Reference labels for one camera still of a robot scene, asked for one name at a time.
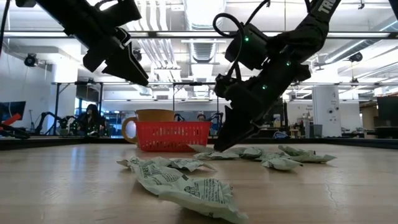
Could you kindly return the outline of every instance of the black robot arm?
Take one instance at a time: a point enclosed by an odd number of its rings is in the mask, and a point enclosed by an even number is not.
[[[217,135],[221,131],[221,127],[223,126],[223,116],[224,116],[224,113],[217,112],[217,113],[211,115],[210,118],[206,119],[206,121],[213,121],[214,119],[216,119],[216,121],[217,121]]]
[[[226,34],[215,26],[218,18],[228,17],[239,28],[225,54],[227,60],[234,62],[233,66],[226,76],[218,75],[216,78],[216,94],[231,100],[231,108],[225,108],[226,120],[215,144],[218,151],[258,133],[265,115],[289,85],[311,77],[308,66],[301,63],[323,47],[330,19],[340,0],[308,2],[308,16],[297,28],[275,37],[264,35],[250,23],[267,2],[263,1],[245,24],[237,22],[229,14],[217,15],[213,21],[215,30],[223,36]],[[261,72],[242,81],[238,62]],[[231,77],[232,70],[235,70],[236,78]]]
[[[117,4],[100,10],[103,3]],[[102,71],[146,86],[148,76],[132,54],[131,36],[119,26],[141,18],[134,0],[102,0],[95,6],[86,0],[16,0],[18,7],[34,7],[37,3],[88,48],[84,66],[94,72],[104,61]]]
[[[60,123],[60,125],[61,125],[61,128],[65,128],[65,126],[67,125],[68,120],[70,118],[75,118],[74,116],[66,116],[64,118],[61,118],[61,117],[56,116],[55,114],[53,114],[53,113],[51,113],[49,111],[48,112],[43,112],[41,114],[41,118],[40,118],[39,124],[37,125],[37,127],[35,129],[35,134],[40,134],[41,130],[43,129],[44,119],[47,117],[47,115],[52,116],[56,121],[58,121]]]

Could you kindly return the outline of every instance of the person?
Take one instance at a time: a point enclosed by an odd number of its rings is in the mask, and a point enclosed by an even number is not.
[[[197,116],[198,121],[206,121],[206,116],[204,114],[199,114]]]
[[[98,125],[100,130],[104,129],[104,119],[100,116],[97,106],[90,104],[87,106],[86,112],[78,117],[77,134],[87,135],[93,131],[98,131]]]

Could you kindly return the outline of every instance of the plastic wrapper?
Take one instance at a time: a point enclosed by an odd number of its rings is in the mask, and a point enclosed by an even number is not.
[[[289,159],[297,162],[329,162],[337,157],[331,155],[319,156],[313,150],[305,151],[303,149],[295,149],[289,146],[279,146],[280,150],[290,155]]]
[[[131,167],[132,165],[131,160],[134,159],[136,159],[136,157],[133,157],[132,159],[130,159],[130,161],[122,160],[122,161],[117,161],[117,163],[124,167]],[[153,159],[150,159],[149,161],[152,161],[154,164],[156,164],[159,167],[171,167],[175,169],[189,170],[190,172],[196,170],[199,167],[207,167],[209,169],[216,170],[211,165],[206,164],[198,159],[186,159],[186,158],[166,159],[163,157],[155,157]]]
[[[130,160],[137,180],[160,199],[212,218],[245,223],[247,215],[238,211],[229,184],[210,178],[191,178],[177,169],[160,167],[154,161]]]
[[[195,150],[195,152],[214,152],[212,147],[202,146],[202,145],[188,145],[190,148]]]
[[[243,151],[241,157],[243,159],[257,159],[261,157],[261,155],[262,155],[262,150],[257,149],[255,147],[249,147]]]
[[[272,159],[264,159],[261,165],[277,170],[292,170],[298,166],[303,166],[302,163],[290,160],[284,157],[275,157]]]
[[[222,159],[237,159],[238,154],[231,152],[202,152],[193,155],[196,159],[212,159],[212,160],[222,160]]]

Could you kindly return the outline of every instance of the white pillar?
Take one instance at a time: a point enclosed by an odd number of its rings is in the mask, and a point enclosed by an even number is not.
[[[315,86],[312,89],[314,124],[322,125],[322,136],[340,137],[340,103],[337,86]]]
[[[78,76],[78,66],[69,61],[52,65],[53,82],[65,83],[75,82]],[[52,85],[50,92],[50,103],[49,111],[55,112],[55,98],[56,98],[57,86]],[[75,98],[76,98],[76,86],[69,85],[60,94],[58,99],[58,116],[71,116],[75,114]],[[53,119],[49,118],[47,127],[50,128],[53,125]]]

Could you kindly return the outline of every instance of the workbench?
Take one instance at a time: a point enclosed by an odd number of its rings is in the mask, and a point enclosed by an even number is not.
[[[245,160],[209,161],[189,176],[230,183],[248,223],[396,223],[398,151],[290,144],[337,159],[280,172]],[[116,163],[192,157],[133,144],[76,144],[0,151],[0,223],[226,223],[157,199]]]

